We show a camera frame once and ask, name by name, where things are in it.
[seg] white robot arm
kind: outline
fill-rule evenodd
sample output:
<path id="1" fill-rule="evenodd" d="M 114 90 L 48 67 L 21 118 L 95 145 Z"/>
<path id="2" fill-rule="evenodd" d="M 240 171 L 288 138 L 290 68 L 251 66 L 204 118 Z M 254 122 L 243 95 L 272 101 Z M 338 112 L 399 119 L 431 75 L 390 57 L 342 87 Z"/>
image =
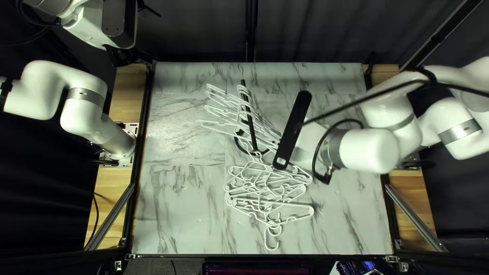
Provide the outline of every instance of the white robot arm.
<path id="1" fill-rule="evenodd" d="M 134 151 L 135 138 L 102 113 L 107 85 L 100 78 L 54 62 L 33 61 L 20 80 L 11 81 L 10 92 L 5 77 L 0 76 L 0 83 L 4 112 L 40 120 L 54 116 L 63 90 L 68 89 L 60 119 L 63 129 L 97 144 L 113 160 Z"/>
<path id="2" fill-rule="evenodd" d="M 488 69 L 489 57 L 460 69 L 425 67 L 438 82 L 483 92 L 489 92 Z M 417 79 L 428 80 L 428 77 L 415 71 L 402 72 L 368 93 Z M 439 100 L 416 118 L 406 94 L 421 85 L 414 83 L 362 103 L 360 107 L 371 128 L 332 131 L 320 149 L 320 160 L 330 168 L 383 174 L 412 152 L 438 142 L 443 142 L 457 160 L 489 151 L 489 98 L 450 89 L 455 98 Z M 313 153 L 325 131 L 315 122 L 305 125 L 295 147 Z"/>
<path id="3" fill-rule="evenodd" d="M 105 50 L 105 46 L 132 48 L 135 44 L 136 0 L 17 1 L 58 17 L 65 30 L 99 49 Z"/>

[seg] cable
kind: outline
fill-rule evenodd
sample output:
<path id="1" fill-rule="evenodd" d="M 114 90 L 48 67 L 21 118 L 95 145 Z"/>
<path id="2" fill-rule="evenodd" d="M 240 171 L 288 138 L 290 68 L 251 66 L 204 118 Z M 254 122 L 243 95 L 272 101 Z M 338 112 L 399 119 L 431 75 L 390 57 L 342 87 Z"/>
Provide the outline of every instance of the cable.
<path id="1" fill-rule="evenodd" d="M 106 201 L 109 201 L 109 202 L 111 201 L 111 199 L 107 198 L 106 196 L 100 195 L 100 194 L 99 194 L 99 193 L 97 193 L 97 192 L 94 192 L 93 194 L 94 194 L 94 195 L 96 195 L 96 196 L 101 197 L 102 199 L 104 199 L 104 200 L 106 200 Z"/>
<path id="2" fill-rule="evenodd" d="M 238 147 L 238 149 L 245 153 L 245 154 L 248 154 L 248 151 L 243 149 L 243 147 L 241 147 L 240 143 L 239 143 L 239 139 L 237 137 L 234 137 L 234 143 L 236 144 L 236 147 Z M 261 151 L 260 153 L 263 155 L 265 153 L 267 153 L 268 151 L 270 151 L 268 148 L 264 151 Z M 257 156 L 258 153 L 257 152 L 249 152 L 252 156 Z"/>
<path id="3" fill-rule="evenodd" d="M 489 97 L 489 93 L 487 92 L 482 92 L 482 91 L 479 91 L 479 90 L 475 90 L 475 89 L 471 89 L 471 88 L 467 88 L 467 87 L 462 87 L 462 86 L 458 86 L 458 85 L 453 85 L 453 84 L 447 84 L 447 83 L 440 83 L 440 82 L 436 82 L 436 83 L 433 83 L 429 80 L 421 80 L 421 79 L 417 79 L 417 80 L 412 80 L 412 81 L 408 81 L 408 82 L 404 82 L 404 83 L 401 83 L 399 85 L 396 85 L 394 87 L 391 87 L 391 88 L 388 88 L 388 89 L 385 89 L 385 90 L 382 90 L 382 91 L 379 91 L 379 92 L 376 92 L 376 93 L 373 93 L 371 95 L 368 95 L 364 98 L 361 98 L 361 99 L 357 99 L 357 100 L 354 100 L 350 103 L 347 103 L 343 106 L 340 106 L 336 109 L 333 109 L 327 113 L 324 113 L 322 115 L 318 115 L 316 117 L 313 117 L 311 119 L 309 119 L 308 121 L 304 122 L 302 124 L 302 126 L 304 125 L 307 125 L 313 121 L 317 121 L 317 120 L 320 120 L 320 119 L 323 119 L 325 117 L 328 117 L 330 115 L 333 115 L 335 113 L 338 113 L 338 112 L 341 112 L 345 109 L 348 109 L 350 107 L 353 107 L 353 106 L 356 106 L 362 102 L 365 102 L 367 100 L 370 100 L 372 98 L 375 98 L 375 97 L 378 97 L 378 96 L 381 96 L 383 94 L 386 94 L 386 93 L 390 93 L 394 90 L 397 90 L 397 89 L 400 89 L 400 88 L 404 88 L 406 86 L 409 86 L 411 84 L 416 84 L 416 83 L 423 83 L 423 85 L 419 88 L 417 88 L 416 90 L 414 91 L 420 91 L 420 90 L 424 90 L 426 88 L 430 88 L 430 87 L 444 87 L 444 88 L 450 88 L 450 89 L 457 89 L 457 90 L 461 90 L 463 92 L 468 92 L 468 93 L 472 93 L 472 94 L 476 94 L 476 95 L 480 95 L 480 96 L 483 96 L 483 97 Z"/>
<path id="4" fill-rule="evenodd" d="M 245 132 L 243 130 L 239 130 L 238 132 L 235 132 L 237 135 L 239 136 L 242 136 Z M 241 147 L 240 143 L 239 143 L 239 139 L 237 137 L 234 137 L 234 143 L 236 144 L 236 147 L 238 147 L 238 149 L 245 153 L 245 154 L 248 154 L 248 151 L 245 150 L 243 147 Z M 264 155 L 265 153 L 267 153 L 268 151 L 270 151 L 268 148 L 265 149 L 264 151 L 261 151 L 260 154 Z M 258 153 L 257 152 L 249 152 L 252 156 L 257 156 Z"/>
<path id="5" fill-rule="evenodd" d="M 341 112 L 341 111 L 343 111 L 345 109 L 348 109 L 350 107 L 356 106 L 356 105 L 358 105 L 358 104 L 360 104 L 362 102 L 365 102 L 365 101 L 367 101 L 369 99 L 372 99 L 374 97 L 377 97 L 377 96 L 380 96 L 380 95 L 383 95 L 383 94 L 386 94 L 386 93 L 390 93 L 390 92 L 392 92 L 394 90 L 397 90 L 397 89 L 400 89 L 400 88 L 404 88 L 406 86 L 409 86 L 411 84 L 416 84 L 416 83 L 429 83 L 429 81 L 428 80 L 417 79 L 417 80 L 412 80 L 412 81 L 401 83 L 401 84 L 396 85 L 394 87 L 385 89 L 385 90 L 380 91 L 380 92 L 376 92 L 376 93 L 370 94 L 370 95 L 368 95 L 368 96 L 366 96 L 364 98 L 360 98 L 360 99 L 354 100 L 354 101 L 352 101 L 350 103 L 344 104 L 344 105 L 342 105 L 342 106 L 340 106 L 340 107 L 338 107 L 336 109 L 333 109 L 333 110 L 331 110 L 331 111 L 329 111 L 327 113 L 324 113 L 322 115 L 318 115 L 316 117 L 313 117 L 313 118 L 309 119 L 308 121 L 305 121 L 304 123 L 302 123 L 302 126 L 305 126 L 305 125 L 307 125 L 307 124 L 309 124 L 309 123 L 311 123 L 313 121 L 317 121 L 317 120 L 323 119 L 323 118 L 328 117 L 330 115 L 333 115 L 335 113 Z"/>
<path id="6" fill-rule="evenodd" d="M 336 129 L 336 127 L 338 127 L 338 125 L 343 124 L 343 123 L 346 123 L 346 122 L 354 122 L 354 123 L 357 123 L 358 125 L 360 125 L 360 128 L 363 129 L 363 123 L 361 121 L 357 120 L 357 119 L 354 119 L 354 118 L 346 118 L 346 119 L 340 120 L 337 123 L 333 124 L 328 130 L 326 130 L 326 132 L 324 133 L 324 135 L 319 140 L 319 143 L 317 144 L 316 150 L 314 151 L 314 156 L 312 158 L 312 174 L 313 174 L 314 177 L 316 177 L 322 183 L 329 184 L 329 181 L 330 181 L 331 178 L 330 177 L 323 176 L 323 175 L 320 175 L 319 173 L 316 172 L 316 158 L 317 158 L 317 155 L 319 154 L 319 149 L 321 148 L 321 144 L 323 143 L 323 141 L 326 138 L 326 136 L 329 135 L 333 129 Z"/>
<path id="7" fill-rule="evenodd" d="M 17 12 L 20 14 L 20 16 L 22 16 L 22 18 L 24 18 L 24 20 L 26 20 L 27 22 L 29 22 L 33 25 L 44 26 L 44 27 L 61 26 L 59 19 L 56 19 L 56 20 L 51 21 L 51 22 L 44 22 L 44 21 L 41 21 L 41 20 L 27 16 L 24 12 L 23 4 L 24 4 L 24 0 L 16 0 L 15 1 L 15 8 L 17 9 Z"/>
<path id="8" fill-rule="evenodd" d="M 20 40 L 17 42 L 0 43 L 0 47 L 14 47 L 14 46 L 21 46 L 24 44 L 31 43 L 31 42 L 39 39 L 40 37 L 42 37 L 44 34 L 46 34 L 48 30 L 49 30 L 49 27 L 44 27 L 40 31 L 38 31 L 37 33 L 32 35 L 31 37 L 28 37 L 26 39 L 23 39 L 23 40 Z"/>
<path id="9" fill-rule="evenodd" d="M 85 245 L 84 249 L 87 247 L 87 245 L 89 244 L 89 242 L 92 240 L 93 236 L 95 235 L 95 231 L 97 231 L 99 212 L 98 212 L 97 200 L 95 199 L 95 194 L 93 195 L 93 203 L 95 204 L 95 211 L 97 212 L 97 217 L 95 218 L 95 225 L 93 226 L 92 234 L 91 234 L 89 240 L 87 241 L 87 244 Z"/>
<path id="10" fill-rule="evenodd" d="M 117 160 L 90 160 L 92 163 L 97 163 L 100 165 L 112 165 L 112 166 L 118 166 L 119 162 Z"/>
<path id="11" fill-rule="evenodd" d="M 170 260 L 173 266 L 173 272 L 175 272 L 175 275 L 177 275 L 177 269 L 175 268 L 175 264 L 173 263 L 173 260 Z"/>

